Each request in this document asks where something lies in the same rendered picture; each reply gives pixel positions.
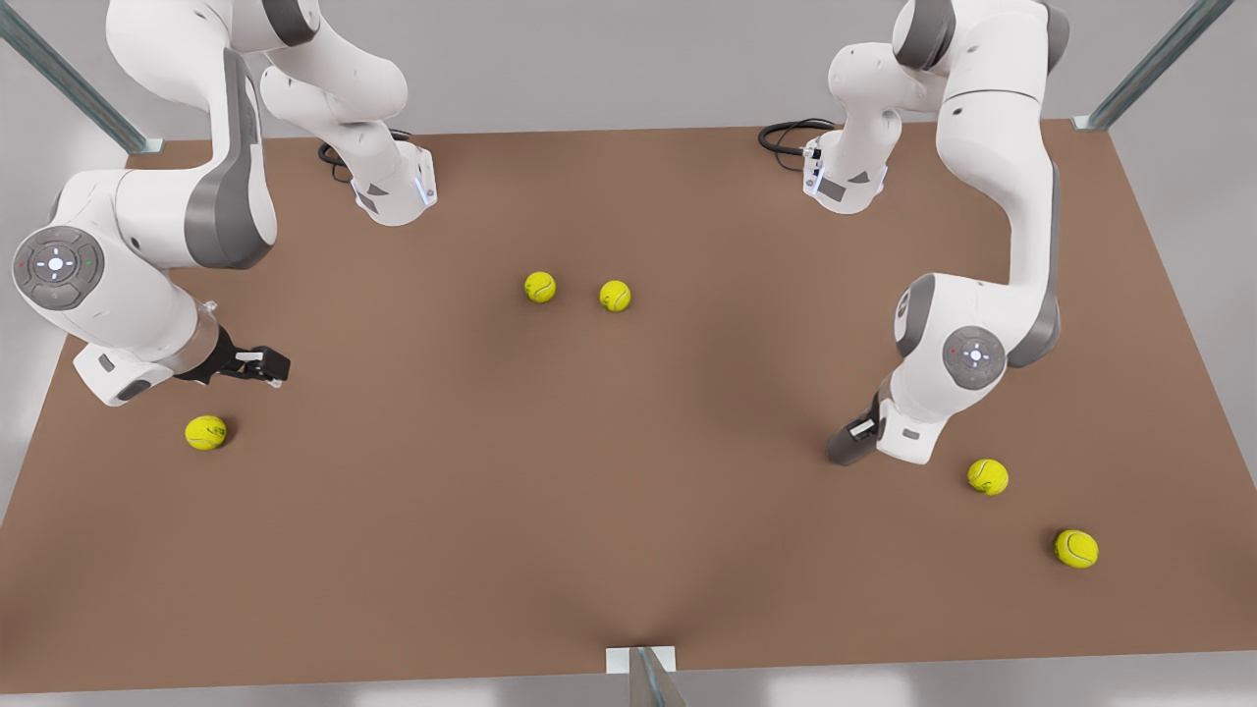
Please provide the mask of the silver frame post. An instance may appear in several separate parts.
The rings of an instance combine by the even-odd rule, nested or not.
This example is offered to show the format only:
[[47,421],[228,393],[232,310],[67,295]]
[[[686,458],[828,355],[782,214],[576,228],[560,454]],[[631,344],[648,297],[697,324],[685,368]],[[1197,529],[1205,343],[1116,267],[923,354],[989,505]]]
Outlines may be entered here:
[[628,676],[628,707],[688,707],[674,676],[675,647],[611,647],[605,650],[607,676]]
[[136,130],[8,0],[0,0],[0,36],[127,155],[162,152],[162,138]]
[[1166,34],[1151,47],[1128,75],[1119,81],[1087,114],[1073,116],[1071,125],[1079,133],[1107,133],[1112,125],[1140,99],[1177,59],[1193,45],[1224,14],[1234,0],[1195,0],[1168,28]]

